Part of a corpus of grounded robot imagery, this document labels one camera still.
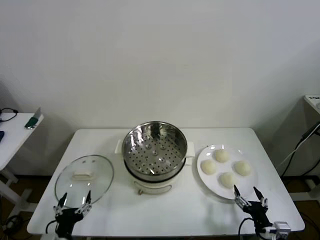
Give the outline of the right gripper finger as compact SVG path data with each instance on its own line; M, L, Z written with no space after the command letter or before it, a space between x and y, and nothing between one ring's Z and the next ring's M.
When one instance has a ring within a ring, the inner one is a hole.
M262 207L268 208L268 199L263 196L263 194L254 186L254 192L261 203Z
M250 207L251 203L241 196L240 191L238 190L235 184L233 185L233 189L234 189L234 196L235 196L234 201L236 205L240 207L242 210L244 208Z

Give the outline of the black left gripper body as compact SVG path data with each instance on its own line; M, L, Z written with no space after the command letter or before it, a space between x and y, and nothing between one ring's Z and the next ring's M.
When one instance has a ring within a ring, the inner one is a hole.
M83 218L83 213L77 208L63 209L62 214L58 214L55 217L57 222L55 233L58 237L72 237L75 224Z

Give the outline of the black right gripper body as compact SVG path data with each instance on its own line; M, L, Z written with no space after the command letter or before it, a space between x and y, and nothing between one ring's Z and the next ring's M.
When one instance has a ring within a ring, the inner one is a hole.
M243 211L252 217L257 231L273 225L266 215L267 210L268 207L263 206L259 201L249 201L249 204L243 207Z

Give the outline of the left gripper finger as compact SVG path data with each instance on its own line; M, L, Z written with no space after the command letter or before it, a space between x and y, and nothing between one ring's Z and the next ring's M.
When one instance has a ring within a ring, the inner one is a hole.
M92 198L90 190L85 198L84 203L75 211L75 213L78 215L86 216L92 208L91 200Z
M55 216L59 216L63 214L63 207L65 205L65 201L67 199L67 193L65 193L59 200L57 206L53 207L53 211Z

